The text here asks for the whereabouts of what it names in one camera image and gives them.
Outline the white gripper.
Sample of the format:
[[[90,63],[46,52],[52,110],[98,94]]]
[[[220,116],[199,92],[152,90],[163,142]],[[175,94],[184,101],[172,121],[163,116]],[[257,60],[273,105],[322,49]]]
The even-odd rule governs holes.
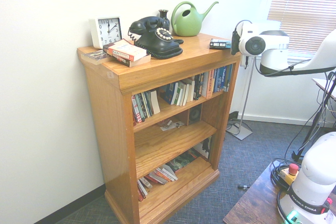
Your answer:
[[[244,22],[241,28],[241,37],[253,37],[261,33],[261,29],[258,24]]]

